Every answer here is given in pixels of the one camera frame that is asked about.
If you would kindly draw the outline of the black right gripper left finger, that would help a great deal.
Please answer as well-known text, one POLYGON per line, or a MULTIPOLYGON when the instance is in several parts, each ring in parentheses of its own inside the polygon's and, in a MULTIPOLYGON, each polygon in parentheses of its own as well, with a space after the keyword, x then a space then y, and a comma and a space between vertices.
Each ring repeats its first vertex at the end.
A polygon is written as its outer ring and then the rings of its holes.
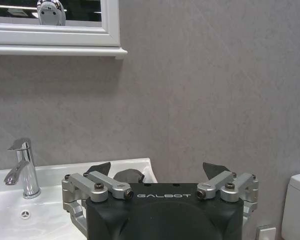
POLYGON ((130 200, 134 192, 129 183, 117 181, 99 171, 67 174, 62 180, 63 209, 70 214, 72 223, 84 235, 88 235, 88 225, 83 207, 78 200, 90 199, 94 203, 102 203, 109 197, 130 200))

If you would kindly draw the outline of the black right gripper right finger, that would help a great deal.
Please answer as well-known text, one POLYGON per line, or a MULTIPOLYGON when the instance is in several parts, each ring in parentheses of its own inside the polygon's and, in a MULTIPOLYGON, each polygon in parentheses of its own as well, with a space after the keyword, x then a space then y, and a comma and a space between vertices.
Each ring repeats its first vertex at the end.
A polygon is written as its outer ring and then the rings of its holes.
POLYGON ((259 181, 254 174, 237 175, 223 165, 208 162, 202 164, 208 178, 197 184, 196 196, 199 200, 210 200, 216 197, 229 203, 243 200, 243 221, 247 222, 258 207, 259 181))

